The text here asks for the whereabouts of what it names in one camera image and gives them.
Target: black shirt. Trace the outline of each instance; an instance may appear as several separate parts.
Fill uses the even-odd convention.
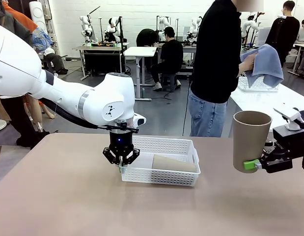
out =
[[[282,66],[297,40],[300,23],[295,17],[277,18],[272,25],[266,43],[276,49]]]
[[[153,43],[156,43],[152,38],[152,29],[143,29],[137,36],[137,47],[152,46]]]
[[[164,63],[169,71],[172,71],[172,73],[179,72],[183,62],[182,44],[175,39],[166,42],[162,46],[161,59],[165,60]]]
[[[205,101],[224,103],[238,86],[240,15],[231,0],[215,0],[203,17],[191,91]]]

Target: white wall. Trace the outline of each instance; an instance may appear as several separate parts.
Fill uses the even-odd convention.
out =
[[[132,46],[136,45],[138,33],[145,28],[156,29],[156,16],[171,17],[171,26],[179,18],[178,35],[182,36],[183,28],[191,26],[193,17],[203,16],[214,0],[49,0],[60,54],[79,57],[72,48],[81,46],[84,38],[81,35],[81,15],[101,6],[92,13],[96,37],[101,39],[98,17],[102,17],[103,29],[106,29],[109,18],[123,16],[124,36]],[[277,15],[281,14],[286,0],[265,0],[266,14],[260,17],[261,26],[271,26]],[[298,0],[295,16],[304,17],[304,0]]]

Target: blue towel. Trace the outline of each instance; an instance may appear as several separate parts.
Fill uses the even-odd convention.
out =
[[[284,80],[277,51],[272,46],[264,44],[258,49],[242,54],[240,56],[241,61],[244,61],[247,56],[256,52],[258,52],[258,55],[255,57],[253,71],[246,71],[249,88],[261,76],[264,76],[263,83],[272,88],[276,87]]]

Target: white basket on table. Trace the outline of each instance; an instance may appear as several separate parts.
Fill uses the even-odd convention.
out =
[[[194,186],[201,173],[199,158],[192,140],[133,136],[139,157],[125,167],[120,166],[122,181]],[[152,169],[154,155],[193,163],[196,173]]]
[[[244,92],[278,92],[278,86],[272,88],[263,83],[264,77],[258,78],[254,84],[249,88],[248,79],[245,76],[240,76],[238,81],[238,88]]]

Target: orange shirt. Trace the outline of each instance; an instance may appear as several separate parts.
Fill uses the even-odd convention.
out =
[[[29,17],[9,7],[7,3],[2,2],[4,9],[25,26],[31,33],[38,27]]]

